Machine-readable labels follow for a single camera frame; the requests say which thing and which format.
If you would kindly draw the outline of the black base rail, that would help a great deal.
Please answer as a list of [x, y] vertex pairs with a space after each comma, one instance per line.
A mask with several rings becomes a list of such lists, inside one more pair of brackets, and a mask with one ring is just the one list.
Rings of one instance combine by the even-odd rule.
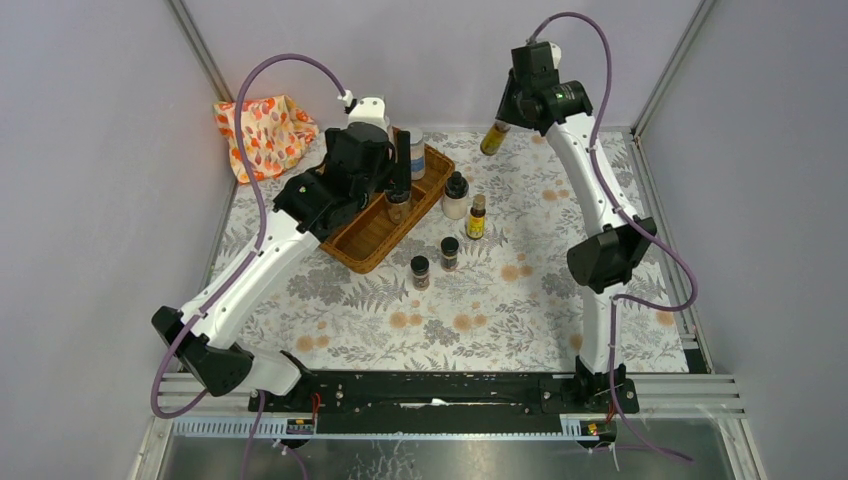
[[320, 434], [548, 434], [566, 414], [606, 418], [639, 410], [621, 373], [574, 374], [317, 370], [284, 395], [250, 400], [252, 412], [303, 414]]

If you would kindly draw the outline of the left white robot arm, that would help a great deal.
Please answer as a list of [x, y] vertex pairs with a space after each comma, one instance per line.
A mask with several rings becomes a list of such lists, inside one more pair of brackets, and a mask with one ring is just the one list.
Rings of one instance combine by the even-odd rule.
[[325, 133], [316, 167], [291, 177], [273, 200], [266, 225], [209, 285], [180, 308], [160, 307], [151, 323], [172, 356], [214, 397], [239, 386], [271, 392], [288, 411], [309, 401], [303, 368], [281, 352], [238, 343], [263, 298], [302, 260], [387, 189], [397, 154], [386, 129], [354, 122]]

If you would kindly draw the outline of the blue label pellet jar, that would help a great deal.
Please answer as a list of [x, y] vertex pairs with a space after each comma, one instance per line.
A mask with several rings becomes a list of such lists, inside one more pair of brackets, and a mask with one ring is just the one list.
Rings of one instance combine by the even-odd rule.
[[421, 180], [426, 172], [426, 147], [423, 132], [418, 128], [410, 127], [407, 129], [409, 133], [410, 145], [410, 176], [413, 181]]

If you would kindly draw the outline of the brown wicker divided basket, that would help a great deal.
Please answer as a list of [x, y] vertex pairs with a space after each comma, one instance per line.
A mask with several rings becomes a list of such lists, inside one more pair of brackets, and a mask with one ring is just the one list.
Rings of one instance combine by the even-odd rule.
[[455, 162], [429, 143], [425, 144], [426, 171], [412, 181], [411, 211], [399, 224], [390, 220], [384, 194], [374, 197], [354, 221], [331, 235], [319, 248], [358, 274], [374, 270], [433, 208], [455, 171]]

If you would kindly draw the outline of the dark spice jar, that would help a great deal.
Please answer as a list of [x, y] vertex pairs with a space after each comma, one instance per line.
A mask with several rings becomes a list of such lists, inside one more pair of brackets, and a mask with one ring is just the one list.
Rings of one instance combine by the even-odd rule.
[[422, 255], [414, 256], [410, 261], [412, 284], [416, 290], [426, 290], [430, 284], [430, 262]]
[[440, 242], [441, 267], [445, 271], [454, 271], [458, 266], [459, 241], [457, 238], [448, 236]]

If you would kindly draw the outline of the dark spice jar left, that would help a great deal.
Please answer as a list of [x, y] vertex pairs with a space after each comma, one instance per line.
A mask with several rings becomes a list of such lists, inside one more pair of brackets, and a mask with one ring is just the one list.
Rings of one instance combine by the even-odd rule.
[[412, 284], [416, 290], [426, 290], [430, 284], [430, 262], [422, 255], [414, 256], [410, 261]]

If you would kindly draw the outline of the floral patterned table mat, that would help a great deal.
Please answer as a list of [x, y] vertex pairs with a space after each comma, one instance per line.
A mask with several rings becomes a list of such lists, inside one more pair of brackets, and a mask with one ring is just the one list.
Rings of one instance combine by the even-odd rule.
[[[487, 199], [485, 233], [434, 206], [371, 272], [323, 251], [258, 304], [241, 330], [249, 347], [285, 350], [311, 368], [570, 371], [583, 345], [583, 300], [566, 265], [584, 237], [580, 207], [547, 142], [514, 132], [492, 157], [478, 133], [429, 133], [473, 193]], [[440, 242], [459, 241], [441, 267]], [[425, 256], [416, 290], [410, 261]]]

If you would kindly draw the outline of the aluminium frame rail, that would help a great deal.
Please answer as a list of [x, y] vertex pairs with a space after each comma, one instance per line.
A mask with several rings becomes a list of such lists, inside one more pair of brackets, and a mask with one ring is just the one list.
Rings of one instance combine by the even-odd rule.
[[184, 0], [165, 0], [184, 40], [187, 42], [201, 72], [219, 101], [231, 102], [234, 97], [193, 15]]

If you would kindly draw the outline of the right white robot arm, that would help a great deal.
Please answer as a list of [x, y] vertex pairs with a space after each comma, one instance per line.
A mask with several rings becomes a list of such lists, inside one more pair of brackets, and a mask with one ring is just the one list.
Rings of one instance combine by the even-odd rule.
[[582, 286], [583, 345], [570, 386], [579, 407], [597, 412], [613, 398], [612, 385], [626, 371], [611, 367], [609, 350], [619, 329], [611, 320], [612, 298], [625, 290], [657, 232], [627, 200], [596, 140], [596, 119], [578, 81], [563, 82], [557, 70], [561, 51], [550, 42], [512, 50], [512, 66], [496, 118], [542, 135], [565, 168], [583, 215], [586, 237], [569, 248], [567, 267]]

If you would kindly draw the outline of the yellow label sauce bottle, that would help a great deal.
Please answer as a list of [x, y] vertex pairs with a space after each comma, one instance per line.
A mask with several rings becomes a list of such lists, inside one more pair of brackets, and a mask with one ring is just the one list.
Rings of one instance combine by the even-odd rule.
[[495, 155], [501, 148], [511, 126], [500, 120], [495, 120], [480, 142], [480, 151], [485, 156]]

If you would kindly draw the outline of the black cap grinder bottle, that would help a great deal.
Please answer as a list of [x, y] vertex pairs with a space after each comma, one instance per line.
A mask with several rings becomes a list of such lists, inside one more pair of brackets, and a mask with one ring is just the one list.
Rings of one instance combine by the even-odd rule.
[[385, 198], [389, 220], [395, 225], [402, 224], [410, 216], [412, 209], [411, 191], [393, 189], [385, 193]]

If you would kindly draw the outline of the orange floral cloth bag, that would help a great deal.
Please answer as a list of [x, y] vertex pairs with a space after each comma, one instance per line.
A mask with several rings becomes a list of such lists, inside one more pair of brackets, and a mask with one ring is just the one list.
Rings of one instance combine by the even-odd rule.
[[[235, 104], [213, 105], [217, 128], [228, 142], [230, 166], [240, 184], [249, 177], [235, 138]], [[258, 181], [276, 178], [293, 169], [319, 134], [314, 119], [290, 96], [247, 100], [242, 107], [245, 151]]]

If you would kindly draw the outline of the dark spice jar right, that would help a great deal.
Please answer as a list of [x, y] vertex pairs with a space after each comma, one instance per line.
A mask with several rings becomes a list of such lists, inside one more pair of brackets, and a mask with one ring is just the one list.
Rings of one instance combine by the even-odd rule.
[[441, 267], [445, 271], [454, 271], [458, 266], [459, 241], [457, 238], [448, 236], [440, 242]]

